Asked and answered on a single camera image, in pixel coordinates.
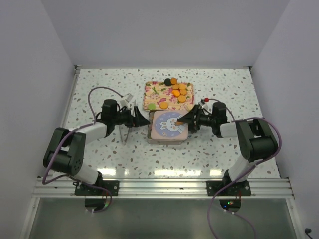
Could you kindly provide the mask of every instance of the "terrazzo table surface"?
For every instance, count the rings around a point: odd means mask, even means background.
[[[92,87],[107,86],[122,95],[131,93],[142,109],[146,81],[176,77],[192,82],[195,102],[205,97],[223,101],[236,119],[260,117],[261,111],[248,69],[81,69],[66,120],[66,128],[92,121],[87,95]],[[119,99],[113,92],[97,89],[91,94],[92,106],[101,110],[104,99]],[[210,111],[213,102],[209,102]],[[84,162],[103,173],[104,178],[222,178],[240,155],[236,138],[217,138],[202,127],[190,134],[180,146],[150,145],[147,127],[134,128],[126,145],[122,145],[118,127],[107,138],[96,140],[85,148]],[[250,178],[279,178],[274,159],[257,167]]]

